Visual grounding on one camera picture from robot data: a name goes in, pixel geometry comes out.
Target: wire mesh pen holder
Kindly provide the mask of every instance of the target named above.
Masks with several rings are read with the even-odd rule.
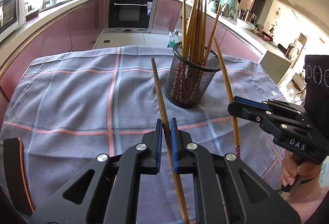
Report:
[[[181,56],[182,43],[174,48],[164,93],[173,104],[191,108],[199,104],[216,72],[220,71],[217,55],[210,50],[205,66],[194,64]]]

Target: screw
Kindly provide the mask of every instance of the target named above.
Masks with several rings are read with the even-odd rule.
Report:
[[[234,160],[236,160],[236,155],[235,154],[227,154],[226,159],[228,161],[234,161]]]
[[[187,149],[195,150],[196,148],[198,148],[198,145],[195,144],[194,142],[190,142],[186,147]]]
[[[139,151],[143,151],[146,149],[146,145],[145,144],[137,144],[136,145],[136,149],[139,150]]]
[[[104,162],[106,160],[107,160],[106,154],[100,154],[99,156],[97,156],[97,161],[99,161],[99,162]]]

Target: gray tablecloth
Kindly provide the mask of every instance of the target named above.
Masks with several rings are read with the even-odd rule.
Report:
[[[0,144],[20,137],[32,201],[37,208],[100,153],[121,154],[154,130],[159,107],[152,74],[154,57],[162,90],[172,62],[168,48],[126,46],[69,52],[34,60],[17,86],[6,112]],[[256,63],[224,56],[234,95],[262,101],[284,100]],[[168,118],[210,152],[234,152],[231,118],[221,72],[200,105],[182,109],[166,97]],[[273,188],[279,186],[284,151],[259,125],[239,119],[241,158]],[[0,184],[7,193],[0,151]],[[193,181],[182,175],[190,218],[195,218]],[[157,176],[142,176],[137,223],[182,223],[162,142]]]

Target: white countertop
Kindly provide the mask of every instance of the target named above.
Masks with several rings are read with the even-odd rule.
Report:
[[[193,6],[192,3],[186,1],[186,5]],[[207,15],[213,19],[216,18],[216,13],[213,12],[207,12]],[[233,19],[227,19],[224,17],[219,17],[218,22],[227,28],[229,28],[233,33],[241,37],[247,44],[249,44],[249,47],[255,54],[257,54],[259,57],[262,57],[267,51],[285,59],[286,61],[290,62],[290,60],[284,56],[283,52],[281,52],[278,48],[272,46],[270,43],[262,40],[260,37],[258,37],[255,33],[248,31],[244,28],[240,28],[236,25],[236,22]]]
[[[48,9],[39,13],[39,15],[16,29],[0,43],[0,66],[14,52],[14,50],[23,43],[30,35],[39,28],[47,24],[55,17],[65,13],[73,7],[89,0],[72,0],[63,5]]]

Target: oven handle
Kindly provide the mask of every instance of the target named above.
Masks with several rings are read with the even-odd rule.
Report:
[[[114,3],[114,5],[135,5],[133,3]]]

